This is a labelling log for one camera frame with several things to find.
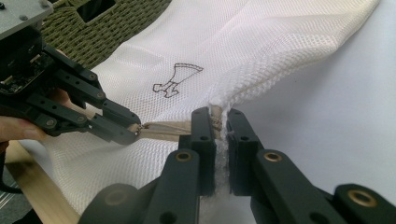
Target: textured white fabric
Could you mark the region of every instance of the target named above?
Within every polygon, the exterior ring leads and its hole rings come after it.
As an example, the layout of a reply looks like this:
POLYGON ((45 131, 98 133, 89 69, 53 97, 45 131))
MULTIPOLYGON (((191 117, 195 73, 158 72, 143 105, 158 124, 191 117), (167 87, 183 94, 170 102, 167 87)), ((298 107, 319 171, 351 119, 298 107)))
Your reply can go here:
MULTIPOLYGON (((189 120, 192 110, 207 105, 226 112, 333 53, 377 2, 174 0, 93 71, 108 98, 143 122, 189 120)), ((218 144, 220 173, 227 147, 218 144)), ((58 185, 79 213, 105 186, 144 186, 161 174, 166 156, 177 149, 177 143, 149 139, 118 146, 89 133, 63 134, 44 145, 58 185)), ((217 174, 219 186, 226 175, 217 174)))

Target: white fabric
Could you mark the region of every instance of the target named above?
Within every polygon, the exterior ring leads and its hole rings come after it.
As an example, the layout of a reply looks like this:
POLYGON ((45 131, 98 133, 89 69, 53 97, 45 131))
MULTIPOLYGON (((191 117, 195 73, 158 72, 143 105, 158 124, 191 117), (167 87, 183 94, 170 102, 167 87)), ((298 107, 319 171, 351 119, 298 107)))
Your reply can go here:
MULTIPOLYGON (((207 105, 227 111, 335 52, 377 2, 174 0, 93 71, 108 98, 143 122, 188 120, 192 110, 207 105)), ((166 156, 177 149, 177 143, 149 139, 118 146, 89 133, 63 134, 44 145, 54 178, 79 213, 105 186, 144 186, 161 174, 166 156)), ((221 173, 227 147, 219 145, 221 173)), ((218 174, 219 186, 226 175, 218 174)))

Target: green woven surface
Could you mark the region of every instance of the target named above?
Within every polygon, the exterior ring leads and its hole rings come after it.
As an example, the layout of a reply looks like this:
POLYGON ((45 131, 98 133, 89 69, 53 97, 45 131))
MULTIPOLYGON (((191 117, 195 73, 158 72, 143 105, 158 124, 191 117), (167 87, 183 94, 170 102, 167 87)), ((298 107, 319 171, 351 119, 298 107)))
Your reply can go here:
POLYGON ((85 22, 77 8, 89 0, 60 0, 43 24, 44 40, 91 69, 124 41, 155 21, 171 0, 115 0, 115 6, 85 22))

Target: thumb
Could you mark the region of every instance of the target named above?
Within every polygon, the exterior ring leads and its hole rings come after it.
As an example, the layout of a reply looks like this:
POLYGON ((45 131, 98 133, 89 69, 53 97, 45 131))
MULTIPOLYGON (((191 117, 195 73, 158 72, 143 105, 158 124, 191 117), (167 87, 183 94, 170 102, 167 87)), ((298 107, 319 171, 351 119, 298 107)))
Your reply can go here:
POLYGON ((8 140, 42 140, 47 135, 31 122, 0 116, 0 142, 8 140))

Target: embroidered logo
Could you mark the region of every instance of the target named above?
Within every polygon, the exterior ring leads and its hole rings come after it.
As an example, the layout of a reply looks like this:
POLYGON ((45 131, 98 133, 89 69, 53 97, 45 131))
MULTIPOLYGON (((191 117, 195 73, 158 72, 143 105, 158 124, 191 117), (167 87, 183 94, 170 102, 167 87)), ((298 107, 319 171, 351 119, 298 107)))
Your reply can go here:
POLYGON ((204 68, 191 64, 191 63, 175 63, 174 74, 171 79, 164 84, 154 84, 152 90, 155 92, 164 91, 165 98, 171 98, 172 96, 178 95, 179 91, 177 86, 187 78, 194 76, 202 72, 204 68))

